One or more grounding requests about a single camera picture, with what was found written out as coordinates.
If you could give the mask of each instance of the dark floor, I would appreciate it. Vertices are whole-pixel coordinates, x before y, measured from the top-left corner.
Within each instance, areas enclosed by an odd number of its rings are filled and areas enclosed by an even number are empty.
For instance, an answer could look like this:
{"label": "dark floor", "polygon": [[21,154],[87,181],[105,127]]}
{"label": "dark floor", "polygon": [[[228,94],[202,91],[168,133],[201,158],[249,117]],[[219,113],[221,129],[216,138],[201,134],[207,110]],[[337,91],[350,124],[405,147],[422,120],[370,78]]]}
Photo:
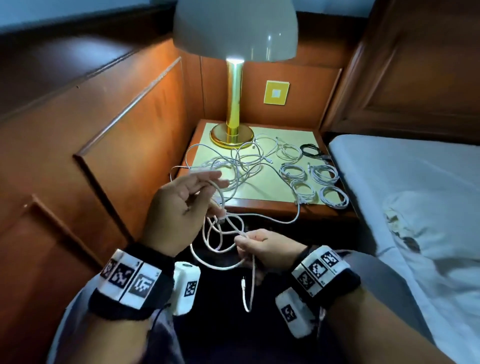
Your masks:
{"label": "dark floor", "polygon": [[[354,249],[356,226],[332,221],[299,221],[291,225],[269,224],[265,219],[245,219],[247,231],[266,228],[275,230],[306,245],[329,245],[334,249]],[[224,247],[232,244],[233,236],[227,236]],[[228,266],[238,262],[236,250],[225,255],[210,253],[197,236],[194,247],[201,258],[218,265]],[[246,292],[250,293],[251,270],[237,268],[217,271],[198,263],[187,249],[178,260],[191,262],[201,269],[195,304],[184,316],[175,318],[175,328],[186,358],[212,347],[236,345],[282,348],[285,355],[293,352],[305,357],[315,355],[314,337],[297,340],[288,331],[275,305],[275,297],[287,288],[280,275],[268,274],[262,285],[255,288],[253,310],[246,313],[242,303],[240,281],[245,276]]]}

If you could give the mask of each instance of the right hand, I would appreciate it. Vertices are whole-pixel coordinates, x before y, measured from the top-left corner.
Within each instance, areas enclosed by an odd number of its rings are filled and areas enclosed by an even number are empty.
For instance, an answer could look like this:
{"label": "right hand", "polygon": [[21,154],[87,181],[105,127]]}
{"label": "right hand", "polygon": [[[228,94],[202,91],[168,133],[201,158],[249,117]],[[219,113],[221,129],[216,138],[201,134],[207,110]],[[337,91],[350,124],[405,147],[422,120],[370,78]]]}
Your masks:
{"label": "right hand", "polygon": [[290,269],[297,257],[307,247],[273,231],[259,229],[247,232],[248,238],[235,237],[240,258],[255,255],[267,268]]}

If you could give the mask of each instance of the table lamp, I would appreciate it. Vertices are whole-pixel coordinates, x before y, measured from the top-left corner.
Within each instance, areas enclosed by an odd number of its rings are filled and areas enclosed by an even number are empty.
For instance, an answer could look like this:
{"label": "table lamp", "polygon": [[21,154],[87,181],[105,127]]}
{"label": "table lamp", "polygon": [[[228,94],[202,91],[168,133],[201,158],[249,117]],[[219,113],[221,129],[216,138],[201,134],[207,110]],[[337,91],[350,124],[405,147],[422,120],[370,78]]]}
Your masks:
{"label": "table lamp", "polygon": [[243,64],[295,57],[297,16],[291,0],[179,0],[173,42],[188,53],[227,62],[227,122],[216,125],[210,138],[238,148],[253,140],[253,130],[240,124]]}

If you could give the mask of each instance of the gold lamp stand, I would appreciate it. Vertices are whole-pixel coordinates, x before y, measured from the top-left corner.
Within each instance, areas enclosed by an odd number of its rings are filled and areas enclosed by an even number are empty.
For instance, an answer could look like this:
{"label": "gold lamp stand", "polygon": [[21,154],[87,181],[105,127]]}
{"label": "gold lamp stand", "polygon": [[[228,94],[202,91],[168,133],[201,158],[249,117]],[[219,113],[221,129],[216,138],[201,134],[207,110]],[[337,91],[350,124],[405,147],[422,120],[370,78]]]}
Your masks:
{"label": "gold lamp stand", "polygon": [[234,149],[253,140],[253,130],[240,124],[240,96],[243,60],[227,59],[228,110],[227,122],[218,124],[210,132],[212,142],[222,148]]}

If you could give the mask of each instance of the left hand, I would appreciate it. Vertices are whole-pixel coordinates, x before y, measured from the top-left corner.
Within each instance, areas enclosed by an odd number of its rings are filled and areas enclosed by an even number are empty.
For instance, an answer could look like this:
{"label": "left hand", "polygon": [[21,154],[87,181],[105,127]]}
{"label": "left hand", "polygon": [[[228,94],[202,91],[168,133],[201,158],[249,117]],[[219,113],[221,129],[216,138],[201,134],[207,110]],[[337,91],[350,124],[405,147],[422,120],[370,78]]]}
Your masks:
{"label": "left hand", "polygon": [[226,214],[212,200],[216,189],[208,182],[228,187],[227,180],[219,179],[221,176],[220,171],[196,172],[162,186],[148,209],[140,242],[171,257],[189,246],[206,215],[220,218]]}

